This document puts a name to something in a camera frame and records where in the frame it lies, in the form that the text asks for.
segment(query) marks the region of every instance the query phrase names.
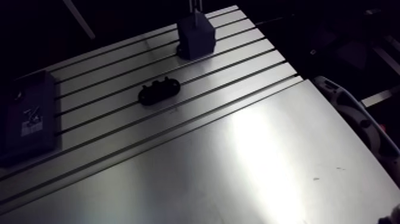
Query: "metal post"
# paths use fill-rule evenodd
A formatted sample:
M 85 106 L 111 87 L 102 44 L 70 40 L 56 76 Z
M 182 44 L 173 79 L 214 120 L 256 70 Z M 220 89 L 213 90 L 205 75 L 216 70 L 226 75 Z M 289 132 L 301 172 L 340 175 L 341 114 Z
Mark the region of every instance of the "metal post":
M 198 6 L 199 6 L 199 11 L 200 12 L 203 12 L 203 0 L 198 0 L 199 1 L 199 4 L 198 4 Z
M 80 24 L 82 29 L 85 31 L 85 33 L 89 36 L 90 39 L 95 39 L 96 36 L 92 29 L 89 27 L 87 22 L 84 20 L 82 15 L 79 13 L 78 9 L 75 7 L 75 5 L 72 3 L 71 0 L 63 0 L 64 4 L 67 6 L 67 8 L 70 10 L 72 15 L 75 17 L 76 21 Z

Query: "vertical rod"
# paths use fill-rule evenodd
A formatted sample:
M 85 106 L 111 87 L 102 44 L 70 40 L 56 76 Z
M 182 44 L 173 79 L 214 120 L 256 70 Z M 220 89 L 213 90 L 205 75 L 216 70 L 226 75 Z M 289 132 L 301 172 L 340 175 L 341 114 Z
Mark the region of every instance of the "vertical rod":
M 90 39 L 95 39 L 96 36 L 89 25 L 86 23 L 82 15 L 79 13 L 78 9 L 72 3 L 72 0 L 63 0 L 64 4 L 70 10 L 72 15 L 75 17 L 76 21 L 79 23 L 80 27 L 85 31 L 85 33 L 89 36 Z
M 199 4 L 198 4 L 199 5 L 199 7 L 198 7 L 199 11 L 203 12 L 203 0 L 198 0 L 198 1 L 199 1 Z
M 193 0 L 189 0 L 189 12 L 193 13 Z

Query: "aluminum t-slot table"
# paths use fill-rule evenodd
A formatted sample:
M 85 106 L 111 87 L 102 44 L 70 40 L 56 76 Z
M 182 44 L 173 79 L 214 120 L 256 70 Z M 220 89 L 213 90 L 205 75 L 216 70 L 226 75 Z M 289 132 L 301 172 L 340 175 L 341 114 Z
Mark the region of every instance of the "aluminum t-slot table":
M 46 68 L 57 150 L 0 173 L 0 223 L 376 223 L 400 192 L 341 116 L 236 6 L 213 55 L 175 25 Z M 181 92 L 144 107 L 142 85 Z

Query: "sticker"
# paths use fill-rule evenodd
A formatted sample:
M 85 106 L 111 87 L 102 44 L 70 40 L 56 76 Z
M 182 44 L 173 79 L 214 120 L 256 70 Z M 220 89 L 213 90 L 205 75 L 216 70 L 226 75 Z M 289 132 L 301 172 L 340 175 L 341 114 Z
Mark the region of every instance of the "sticker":
M 27 136 L 43 129 L 43 116 L 40 115 L 40 108 L 24 111 L 26 120 L 22 122 L 21 136 Z

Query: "black plastic part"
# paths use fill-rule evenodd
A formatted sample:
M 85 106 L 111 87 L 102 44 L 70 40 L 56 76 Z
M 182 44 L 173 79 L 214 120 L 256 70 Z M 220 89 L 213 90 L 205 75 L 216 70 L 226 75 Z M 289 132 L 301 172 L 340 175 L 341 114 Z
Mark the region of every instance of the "black plastic part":
M 180 91 L 180 83 L 176 79 L 165 77 L 162 82 L 154 81 L 149 87 L 143 86 L 139 92 L 138 101 L 142 105 L 153 105 L 169 97 L 173 97 Z
M 215 28 L 203 13 L 195 12 L 177 23 L 179 46 L 177 55 L 194 60 L 214 52 Z
M 47 71 L 11 82 L 0 96 L 0 167 L 55 147 L 54 78 Z

